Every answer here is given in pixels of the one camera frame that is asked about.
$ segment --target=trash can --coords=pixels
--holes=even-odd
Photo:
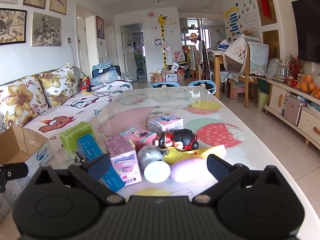
[[[262,90],[259,90],[259,98],[258,98],[258,109],[262,110],[264,109],[264,106],[268,102],[269,94],[266,92],[263,92]]]

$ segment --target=cabinet drawer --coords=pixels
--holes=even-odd
[[[302,109],[298,128],[320,144],[320,119]]]
[[[272,110],[275,110],[278,114],[281,114],[286,95],[287,90],[273,85],[269,107]]]

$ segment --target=pink egg toy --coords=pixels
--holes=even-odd
[[[187,182],[198,179],[208,172],[207,160],[194,157],[174,163],[171,166],[170,177],[175,182]]]

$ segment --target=sun sticker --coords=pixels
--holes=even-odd
[[[156,17],[157,14],[156,14],[156,12],[154,12],[153,10],[151,10],[151,11],[148,12],[147,15],[148,15],[149,18],[154,18],[154,17]]]

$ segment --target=white bottle cap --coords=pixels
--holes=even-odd
[[[160,183],[170,176],[170,166],[163,161],[150,163],[144,170],[144,177],[152,183]]]

